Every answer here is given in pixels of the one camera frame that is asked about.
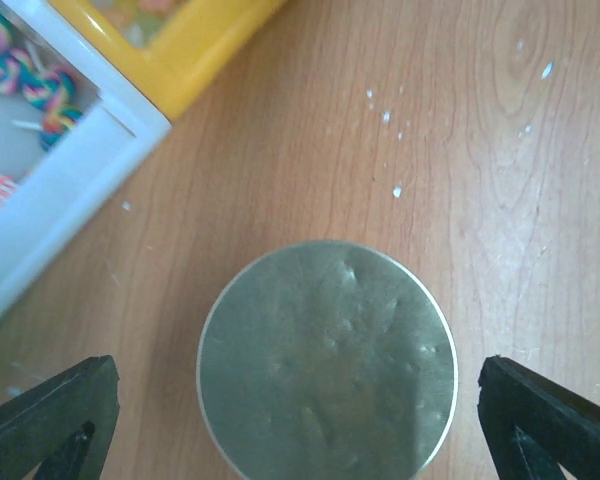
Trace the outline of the white jar lid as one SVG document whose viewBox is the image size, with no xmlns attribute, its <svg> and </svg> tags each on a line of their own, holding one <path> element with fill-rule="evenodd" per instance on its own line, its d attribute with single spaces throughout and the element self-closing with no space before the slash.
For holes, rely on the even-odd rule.
<svg viewBox="0 0 600 480">
<path fill-rule="evenodd" d="M 209 311 L 196 376 L 209 434 L 244 479 L 411 479 L 458 397 L 430 291 L 390 256 L 336 240 L 240 271 Z"/>
</svg>

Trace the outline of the white candy bin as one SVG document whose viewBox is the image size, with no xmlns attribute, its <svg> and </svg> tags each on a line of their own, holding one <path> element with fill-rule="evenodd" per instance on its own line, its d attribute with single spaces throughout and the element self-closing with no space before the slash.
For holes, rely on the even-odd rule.
<svg viewBox="0 0 600 480">
<path fill-rule="evenodd" d="M 40 111 L 0 94 L 0 316 L 171 128 L 170 121 L 47 1 L 0 1 L 16 41 L 77 75 L 83 115 L 58 143 L 39 144 Z"/>
</svg>

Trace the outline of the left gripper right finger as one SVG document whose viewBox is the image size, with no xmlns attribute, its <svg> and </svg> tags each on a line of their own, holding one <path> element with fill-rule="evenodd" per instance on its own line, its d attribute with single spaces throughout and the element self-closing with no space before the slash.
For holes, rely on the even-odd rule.
<svg viewBox="0 0 600 480">
<path fill-rule="evenodd" d="M 600 479 L 600 406 L 492 356 L 478 379 L 480 425 L 501 479 Z"/>
</svg>

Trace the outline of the orange candy bin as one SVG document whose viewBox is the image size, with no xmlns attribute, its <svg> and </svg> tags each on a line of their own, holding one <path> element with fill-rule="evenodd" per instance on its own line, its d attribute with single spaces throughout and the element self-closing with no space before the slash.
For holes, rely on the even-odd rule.
<svg viewBox="0 0 600 480">
<path fill-rule="evenodd" d="M 282 0 L 53 1 L 161 113 L 177 119 Z"/>
</svg>

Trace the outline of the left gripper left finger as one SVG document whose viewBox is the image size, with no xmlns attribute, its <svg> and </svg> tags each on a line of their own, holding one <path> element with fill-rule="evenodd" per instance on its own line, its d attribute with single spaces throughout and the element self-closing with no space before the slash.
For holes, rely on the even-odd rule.
<svg viewBox="0 0 600 480">
<path fill-rule="evenodd" d="M 0 405 L 0 479 L 98 479 L 119 415 L 110 355 L 89 357 Z"/>
</svg>

